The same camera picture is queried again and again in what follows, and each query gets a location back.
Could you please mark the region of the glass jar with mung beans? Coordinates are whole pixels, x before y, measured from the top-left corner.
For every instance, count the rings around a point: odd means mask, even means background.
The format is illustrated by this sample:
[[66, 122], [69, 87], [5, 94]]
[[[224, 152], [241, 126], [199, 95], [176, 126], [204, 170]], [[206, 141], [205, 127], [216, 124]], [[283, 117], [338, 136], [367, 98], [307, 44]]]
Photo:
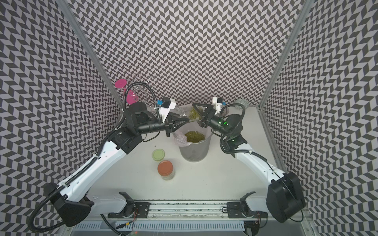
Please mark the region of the glass jar with mung beans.
[[191, 104], [177, 106], [173, 109], [173, 113], [176, 113], [181, 117], [188, 117], [190, 122], [198, 121], [201, 118], [198, 111]]

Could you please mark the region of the grey mesh waste bin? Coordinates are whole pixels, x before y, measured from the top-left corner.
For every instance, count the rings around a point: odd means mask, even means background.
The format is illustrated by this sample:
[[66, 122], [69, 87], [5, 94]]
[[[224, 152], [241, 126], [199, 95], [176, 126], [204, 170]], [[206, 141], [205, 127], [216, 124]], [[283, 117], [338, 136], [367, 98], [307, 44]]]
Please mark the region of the grey mesh waste bin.
[[210, 142], [211, 138], [201, 144], [179, 147], [179, 150], [185, 160], [189, 162], [200, 162], [206, 157], [209, 151]]

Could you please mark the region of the light green jar lid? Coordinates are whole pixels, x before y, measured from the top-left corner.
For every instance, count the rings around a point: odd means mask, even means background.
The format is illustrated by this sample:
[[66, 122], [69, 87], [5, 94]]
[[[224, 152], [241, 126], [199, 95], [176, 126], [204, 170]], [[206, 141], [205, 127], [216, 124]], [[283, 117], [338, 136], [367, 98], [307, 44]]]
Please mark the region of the light green jar lid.
[[158, 148], [152, 152], [152, 158], [154, 161], [162, 161], [165, 157], [165, 151]]

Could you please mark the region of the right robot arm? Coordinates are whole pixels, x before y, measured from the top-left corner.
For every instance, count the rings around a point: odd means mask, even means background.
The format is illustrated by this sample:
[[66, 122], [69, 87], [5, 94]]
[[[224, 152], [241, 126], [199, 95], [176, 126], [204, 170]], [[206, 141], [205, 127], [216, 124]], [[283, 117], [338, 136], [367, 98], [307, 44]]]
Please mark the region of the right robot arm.
[[198, 124], [219, 133], [221, 151], [241, 161], [265, 184], [265, 196], [255, 196], [251, 192], [241, 198], [241, 204], [246, 206], [244, 215], [247, 215], [248, 211], [262, 211], [270, 213], [275, 220], [284, 223], [297, 213], [303, 213], [306, 202], [298, 176], [293, 172], [285, 173], [270, 164], [248, 144], [241, 134], [246, 108], [240, 103], [230, 106], [240, 107], [241, 114], [223, 117], [211, 104], [193, 103], [193, 108], [200, 115]]

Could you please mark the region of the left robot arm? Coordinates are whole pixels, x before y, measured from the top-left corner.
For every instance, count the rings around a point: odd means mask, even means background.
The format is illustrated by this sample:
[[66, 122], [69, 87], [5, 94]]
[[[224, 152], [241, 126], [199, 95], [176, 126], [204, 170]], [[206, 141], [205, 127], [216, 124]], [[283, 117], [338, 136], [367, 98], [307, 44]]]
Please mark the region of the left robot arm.
[[[155, 113], [148, 111], [143, 102], [127, 104], [127, 96], [135, 86], [146, 88], [153, 99]], [[59, 184], [47, 184], [45, 199], [31, 213], [27, 226], [33, 233], [44, 233], [63, 225], [72, 227], [81, 223], [91, 213], [104, 215], [108, 212], [120, 213], [132, 205], [133, 201], [121, 192], [115, 196], [92, 199], [87, 196], [92, 185], [114, 164], [132, 152], [143, 142], [142, 135], [164, 131], [167, 136], [189, 122], [189, 118], [173, 113], [176, 101], [163, 97], [157, 99], [151, 87], [143, 82], [128, 86], [122, 101], [122, 115], [115, 127], [101, 141], [97, 152], [83, 166]], [[61, 222], [48, 227], [37, 227], [35, 218], [39, 211], [51, 203]]]

